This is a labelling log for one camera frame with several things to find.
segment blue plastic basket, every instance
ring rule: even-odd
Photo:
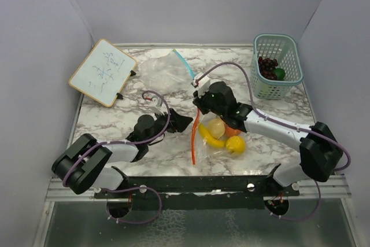
[[[258,67],[258,57],[277,59],[278,68],[285,70],[284,81],[264,78]],[[297,45],[287,35],[261,34],[254,39],[252,59],[252,87],[257,98],[282,99],[288,91],[303,81]]]

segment grape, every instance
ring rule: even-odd
[[[259,56],[258,58],[258,68],[260,69],[261,75],[269,80],[277,80],[277,75],[273,72],[276,67],[278,66],[277,59],[270,59],[270,58],[263,58],[262,56]]]

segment marble surface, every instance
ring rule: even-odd
[[[150,58],[167,55],[172,49],[124,49],[139,65]],[[250,76],[252,48],[244,49],[178,49],[194,72],[205,71],[213,65],[233,61],[244,67]],[[230,65],[217,68],[210,75],[215,80],[228,84],[239,102],[249,104],[249,93],[245,79],[237,67]],[[124,139],[140,115],[150,114],[147,102],[140,95],[144,90],[140,72],[130,78],[122,90],[123,100],[117,100],[106,108],[89,97],[84,97],[74,140],[84,133],[90,133],[101,140]],[[192,91],[184,88],[165,95],[170,107],[181,115],[195,118],[196,107],[192,102]],[[256,99],[258,108],[264,112],[289,121],[313,124],[313,116],[303,85],[294,87],[282,100]],[[208,114],[203,121],[212,119]],[[191,163],[190,137],[192,124],[182,134],[166,133],[164,141],[149,148],[149,152],[135,163],[114,163],[127,175],[136,176],[197,176],[197,175],[263,175],[278,163],[298,158],[299,154],[287,146],[258,134],[244,134],[248,149],[238,157],[223,150],[204,146],[196,138],[197,164]]]

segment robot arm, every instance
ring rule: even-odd
[[[154,137],[165,127],[168,115],[161,109],[162,103],[153,98],[150,104],[156,119],[150,115],[142,115],[134,126],[132,133],[123,142],[128,144],[107,144],[94,149],[71,173],[66,185],[76,194],[85,192],[90,187],[107,188],[115,190],[126,178],[124,173],[115,167],[106,168],[106,163],[136,162],[148,152],[152,142],[140,145],[130,145],[129,142],[141,142]],[[166,132],[183,132],[192,122],[193,118],[179,115],[170,108],[169,124]],[[90,134],[80,136],[59,158],[54,162],[51,170],[64,179],[66,173],[73,167],[78,158],[90,148],[99,144],[99,141]]]
[[[199,83],[194,81],[193,85],[197,87],[193,103],[202,114],[213,112],[233,129],[264,135],[300,152],[300,161],[278,165],[270,173],[269,177],[276,183],[276,187],[284,188],[293,182],[307,178],[326,182],[343,155],[343,151],[326,140],[299,130],[299,128],[312,130],[335,140],[324,123],[317,122],[313,126],[297,124],[267,115],[259,110],[264,116],[262,117],[253,110],[251,105],[237,102],[231,88],[225,82],[210,84],[210,80],[205,77]],[[278,120],[297,129],[284,127],[268,119]]]

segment orange fruit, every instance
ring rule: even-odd
[[[225,125],[225,134],[228,137],[237,136],[241,133],[240,130],[235,130],[227,125]]]

